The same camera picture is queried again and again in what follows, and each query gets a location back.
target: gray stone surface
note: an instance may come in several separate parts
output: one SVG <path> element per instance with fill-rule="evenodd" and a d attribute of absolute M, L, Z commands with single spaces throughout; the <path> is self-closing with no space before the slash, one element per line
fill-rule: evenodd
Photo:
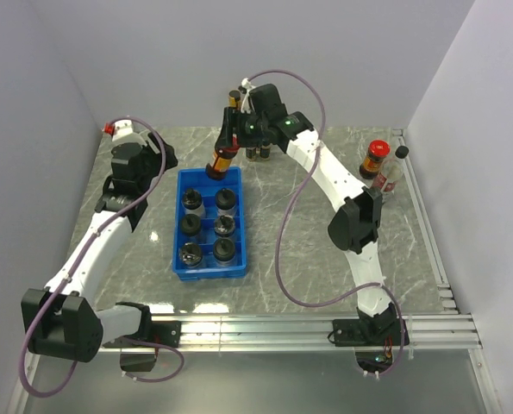
<path fill-rule="evenodd" d="M 160 129 L 176 149 L 178 168 L 205 166 L 217 137 L 216 128 Z M 324 137 L 331 151 L 353 173 L 373 139 L 390 140 L 389 129 L 329 129 Z M 243 170 L 247 225 L 248 272 L 244 279 L 181 282 L 172 272 L 172 244 L 178 169 L 166 172 L 149 197 L 149 208 L 137 230 L 112 260 L 97 293 L 97 308 L 120 300 L 152 305 L 161 312 L 229 312 L 260 314 L 301 311 L 355 313 L 355 298 L 309 310 L 291 303 L 279 290 L 273 270 L 278 226 L 290 196 L 305 171 L 294 160 L 272 149 L 267 162 L 249 162 L 239 154 L 234 164 Z M 104 140 L 87 186 L 74 248 L 86 231 L 101 187 L 110 170 L 110 141 Z M 344 254 L 327 235 L 334 215 L 321 190 L 310 182 L 297 202 L 285 231 L 281 253 L 286 287 L 299 299 L 317 302 L 353 287 Z M 379 259 L 404 313 L 442 311 L 422 231 L 406 182 L 383 208 Z"/>

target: spice jar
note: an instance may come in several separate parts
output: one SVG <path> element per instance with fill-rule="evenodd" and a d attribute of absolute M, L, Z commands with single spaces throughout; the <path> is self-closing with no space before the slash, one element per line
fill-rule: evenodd
<path fill-rule="evenodd" d="M 367 156 L 360 166 L 360 175 L 364 179 L 374 179 L 377 177 L 378 170 L 391 151 L 387 142 L 381 140 L 372 141 L 367 149 Z"/>

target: blue plastic tray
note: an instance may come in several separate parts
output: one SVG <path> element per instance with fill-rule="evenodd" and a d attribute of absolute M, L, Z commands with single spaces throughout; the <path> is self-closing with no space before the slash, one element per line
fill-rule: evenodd
<path fill-rule="evenodd" d="M 181 197 L 186 189 L 194 188 L 203 196 L 206 218 L 203 221 L 204 244 L 200 244 L 204 254 L 205 267 L 190 269 L 179 259 L 179 248 L 186 242 L 188 237 L 179 231 L 179 221 L 185 215 L 184 207 L 181 204 Z M 237 196 L 237 212 L 235 213 L 235 258 L 236 265 L 221 267 L 216 264 L 212 248 L 216 235 L 214 234 L 214 220 L 217 217 L 215 195 L 222 188 L 229 188 Z M 179 170 L 178 192 L 176 194 L 176 227 L 173 237 L 172 270 L 183 281 L 217 278 L 242 278 L 247 274 L 247 245 L 245 243 L 245 217 L 242 202 L 241 169 L 232 166 L 228 175 L 221 181 L 210 179 L 204 168 L 190 168 Z"/>

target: wall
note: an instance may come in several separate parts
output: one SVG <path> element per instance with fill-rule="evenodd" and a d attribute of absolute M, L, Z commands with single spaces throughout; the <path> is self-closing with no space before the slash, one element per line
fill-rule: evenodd
<path fill-rule="evenodd" d="M 408 142 L 441 255 L 513 412 L 513 0 L 477 0 Z"/>
<path fill-rule="evenodd" d="M 136 114 L 167 125 L 214 126 L 242 78 L 280 67 L 315 84 L 331 126 L 392 127 L 408 125 L 472 4 L 32 2 L 99 123 Z M 319 122 L 302 86 L 277 84 L 292 111 Z"/>
<path fill-rule="evenodd" d="M 0 412 L 17 378 L 20 302 L 65 258 L 100 134 L 28 2 L 0 0 Z"/>

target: wire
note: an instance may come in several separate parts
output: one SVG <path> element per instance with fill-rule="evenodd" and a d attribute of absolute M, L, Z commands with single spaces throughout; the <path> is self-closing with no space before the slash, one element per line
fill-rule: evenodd
<path fill-rule="evenodd" d="M 321 141 L 322 138 L 323 138 L 323 134 L 325 133 L 325 124 L 326 124 L 327 118 L 325 116 L 325 106 L 323 105 L 323 101 L 322 101 L 321 97 L 319 96 L 319 93 L 317 93 L 316 89 L 306 79 L 302 78 L 301 76 L 297 75 L 294 72 L 286 71 L 284 69 L 270 69 L 270 70 L 267 70 L 267 71 L 258 72 L 256 74 L 254 74 L 253 76 L 251 76 L 250 78 L 248 78 L 248 80 L 252 81 L 253 79 L 255 79 L 257 77 L 262 76 L 262 75 L 266 75 L 268 73 L 281 73 L 281 74 L 290 76 L 290 77 L 292 77 L 294 79 L 299 80 L 301 83 L 306 85 L 306 87 L 308 87 L 308 89 L 311 91 L 311 93 L 314 95 L 314 97 L 316 98 L 317 102 L 319 103 L 319 109 L 320 109 L 321 114 L 322 114 L 322 122 L 321 122 L 321 125 L 320 125 L 320 127 L 319 127 L 319 129 L 317 131 L 317 140 Z M 277 240 L 275 242 L 275 277 L 277 279 L 279 288 L 281 289 L 283 294 L 292 303 L 297 304 L 299 306 L 306 307 L 306 308 L 322 308 L 324 306 L 329 306 L 330 304 L 336 304 L 337 302 L 340 302 L 342 299 L 347 298 L 348 296 L 353 295 L 354 293 L 356 293 L 356 292 L 358 292 L 358 291 L 360 291 L 362 289 L 366 289 L 367 287 L 381 287 L 386 292 L 386 294 L 390 297 L 390 299 L 392 300 L 392 303 L 396 307 L 396 312 L 397 312 L 398 318 L 400 320 L 400 332 L 401 332 L 401 335 L 402 335 L 402 341 L 401 341 L 401 344 L 400 344 L 400 350 L 399 350 L 398 356 L 392 362 L 391 367 L 388 368 L 387 370 L 385 370 L 382 373 L 382 375 L 384 375 L 386 373 L 389 373 L 392 370 L 392 368 L 394 368 L 398 364 L 398 362 L 400 360 L 400 357 L 402 355 L 402 351 L 404 350 L 404 332 L 405 332 L 404 320 L 402 319 L 402 310 L 400 308 L 400 305 L 396 301 L 396 299 L 394 298 L 394 295 L 392 294 L 392 292 L 390 290 L 388 290 L 388 288 L 386 286 L 384 286 L 384 285 L 382 285 L 380 283 L 376 283 L 376 282 L 365 283 L 364 285 L 359 285 L 359 286 L 354 287 L 354 289 L 351 289 L 348 292 L 340 295 L 338 298 L 334 298 L 334 299 L 328 300 L 326 302 L 321 302 L 321 303 L 318 303 L 318 304 L 309 304 L 309 303 L 303 302 L 302 300 L 298 300 L 295 297 L 293 297 L 289 293 L 289 291 L 287 291 L 287 289 L 285 287 L 285 283 L 281 279 L 281 272 L 280 272 L 280 269 L 279 269 L 280 268 L 279 258 L 280 258 L 280 253 L 281 253 L 281 240 L 283 239 L 283 233 L 285 232 L 285 228 L 287 226 L 287 222 L 289 221 L 289 217 L 291 216 L 292 209 L 294 208 L 294 205 L 296 204 L 296 202 L 298 200 L 298 197 L 300 196 L 300 193 L 302 192 L 304 187 L 310 182 L 311 176 L 316 171 L 317 166 L 319 165 L 320 156 L 321 156 L 321 145 L 318 145 L 317 149 L 316 149 L 316 159 L 314 160 L 314 164 L 311 166 L 311 169 L 308 171 L 308 174 L 306 175 L 306 177 L 302 181 L 302 184 L 298 186 L 297 190 L 292 195 L 291 200 L 287 204 L 287 208 L 286 208 L 285 213 L 283 215 L 283 219 L 281 220 L 281 225 L 279 226 L 278 237 L 277 237 Z"/>
<path fill-rule="evenodd" d="M 124 375 L 126 375 L 128 378 L 131 378 L 134 381 L 146 382 L 146 383 L 151 383 L 151 384 L 153 384 L 155 382 L 168 381 L 168 380 L 171 380 L 172 378 L 174 378 L 175 376 L 177 376 L 179 374 L 179 372 L 183 369 L 184 365 L 185 365 L 185 357 L 184 357 L 184 355 L 181 352 L 179 352 L 177 349 L 175 349 L 175 348 L 168 347 L 167 345 L 163 345 L 161 343 L 137 341 L 135 339 L 129 339 L 129 338 L 125 337 L 125 336 L 123 336 L 122 339 L 124 339 L 124 340 L 126 340 L 128 342 L 131 342 L 134 345 L 141 345 L 141 346 L 149 347 L 149 348 L 166 349 L 168 351 L 173 352 L 175 355 L 177 355 L 179 357 L 179 367 L 176 368 L 176 370 L 173 373 L 167 375 L 166 377 L 154 378 L 154 379 L 153 378 L 142 378 L 142 377 L 135 376 L 132 373 L 124 373 Z"/>
<path fill-rule="evenodd" d="M 57 298 L 58 295 L 60 295 L 64 289 L 65 286 L 72 280 L 72 277 L 74 276 L 74 273 L 78 270 L 78 267 L 80 266 L 80 263 L 84 259 L 85 255 L 87 254 L 88 250 L 90 249 L 93 242 L 97 239 L 97 235 L 100 234 L 105 228 L 109 226 L 112 222 L 114 222 L 118 217 L 123 216 L 128 211 L 132 210 L 135 206 L 137 206 L 139 203 L 141 203 L 143 200 L 145 200 L 149 194 L 151 194 L 154 190 L 154 188 L 158 185 L 160 182 L 160 179 L 164 175 L 164 171 L 166 169 L 166 150 L 164 147 L 164 140 L 162 139 L 162 136 L 147 122 L 143 121 L 140 118 L 134 117 L 134 116 L 124 116 L 120 118 L 116 118 L 115 120 L 109 122 L 109 124 L 114 124 L 118 121 L 132 121 L 139 123 L 140 125 L 147 128 L 150 132 L 153 133 L 153 135 L 157 138 L 157 142 L 159 144 L 160 148 L 160 154 L 162 155 L 162 163 L 160 165 L 160 170 L 158 175 L 156 176 L 156 180 L 149 186 L 148 190 L 145 191 L 139 198 L 137 198 L 132 204 L 124 207 L 117 213 L 115 213 L 113 216 L 111 216 L 109 219 L 107 219 L 103 224 L 99 226 L 96 233 L 93 233 L 86 241 L 85 245 L 80 250 L 76 260 L 72 263 L 70 269 L 68 270 L 67 278 L 63 279 L 55 291 L 49 296 L 46 303 L 42 305 L 40 310 L 38 310 L 38 313 L 34 317 L 34 320 L 28 327 L 26 331 L 26 335 L 24 336 L 24 341 L 22 342 L 21 347 L 21 353 L 19 358 L 19 366 L 18 366 L 18 376 L 21 381 L 22 386 L 24 389 L 34 397 L 38 398 L 47 398 L 52 397 L 53 395 L 57 394 L 58 392 L 62 391 L 63 388 L 65 388 L 66 384 L 68 384 L 68 381 L 70 381 L 70 378 L 72 377 L 72 374 L 74 373 L 74 369 L 77 366 L 77 362 L 74 361 L 64 379 L 64 381 L 58 385 L 56 388 L 54 388 L 51 391 L 38 391 L 36 390 L 29 382 L 28 377 L 25 372 L 25 360 L 26 360 L 26 352 L 28 351 L 28 343 L 32 339 L 32 335 L 34 334 L 35 329 L 37 328 L 38 324 L 40 323 L 43 316 L 46 314 L 46 312 L 49 310 L 49 308 L 52 306 L 54 300 Z"/>

